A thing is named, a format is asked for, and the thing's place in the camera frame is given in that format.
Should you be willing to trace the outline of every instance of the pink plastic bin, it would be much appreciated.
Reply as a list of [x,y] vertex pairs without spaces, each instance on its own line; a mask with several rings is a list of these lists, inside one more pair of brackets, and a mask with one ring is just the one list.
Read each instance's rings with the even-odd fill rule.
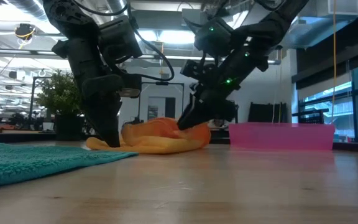
[[230,142],[234,147],[258,150],[331,151],[335,127],[327,124],[230,124]]

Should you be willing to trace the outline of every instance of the yellow cloth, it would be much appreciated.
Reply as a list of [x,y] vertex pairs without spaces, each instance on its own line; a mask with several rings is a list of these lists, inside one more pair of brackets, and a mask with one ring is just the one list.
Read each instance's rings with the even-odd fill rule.
[[201,149],[211,140],[206,123],[180,131],[177,122],[171,118],[157,118],[144,124],[127,124],[121,135],[121,147],[109,147],[106,142],[93,137],[86,140],[86,146],[92,150],[170,154]]

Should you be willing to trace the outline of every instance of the teal bath mat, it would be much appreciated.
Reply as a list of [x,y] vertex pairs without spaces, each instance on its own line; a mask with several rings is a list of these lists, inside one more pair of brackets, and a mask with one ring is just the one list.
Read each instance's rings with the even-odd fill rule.
[[69,146],[21,146],[0,143],[0,185],[36,179],[137,155],[136,152],[88,151]]

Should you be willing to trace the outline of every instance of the table surface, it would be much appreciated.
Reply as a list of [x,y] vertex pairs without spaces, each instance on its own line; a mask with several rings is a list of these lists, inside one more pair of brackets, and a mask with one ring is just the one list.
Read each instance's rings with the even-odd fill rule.
[[358,223],[358,154],[141,155],[0,187],[0,223]]

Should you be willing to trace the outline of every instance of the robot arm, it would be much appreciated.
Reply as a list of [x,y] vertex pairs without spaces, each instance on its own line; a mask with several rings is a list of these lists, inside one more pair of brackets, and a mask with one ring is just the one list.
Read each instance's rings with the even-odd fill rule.
[[181,73],[198,80],[190,104],[178,121],[180,129],[217,118],[231,121],[236,105],[226,100],[255,69],[268,69],[268,55],[282,41],[296,15],[309,0],[287,0],[258,24],[232,30],[214,18],[197,31],[195,47],[211,56],[227,58],[219,66],[200,66],[189,60]]
[[[195,47],[202,50],[204,56],[210,54],[216,58],[216,64],[204,65],[204,60],[200,63],[190,60],[182,69],[183,75],[198,83],[191,87],[190,104],[178,121],[179,128],[191,128],[213,118],[231,121],[236,106],[226,100],[227,96],[238,90],[255,68],[261,71],[268,68],[267,55],[281,42],[292,20],[308,1],[287,0],[260,23],[236,30],[218,17],[203,25],[196,32]],[[58,41],[52,51],[68,59],[82,95],[81,109],[89,123],[111,147],[118,147],[117,114],[121,97],[137,98],[142,77],[171,80],[173,69],[167,62],[172,73],[168,80],[129,75],[119,69],[116,64],[142,55],[135,39],[135,34],[139,35],[135,19],[129,13],[129,17],[121,16],[98,26],[80,6],[74,0],[44,0],[50,23],[68,38]],[[157,53],[166,60],[161,52],[157,50]],[[227,58],[218,66],[219,57]]]

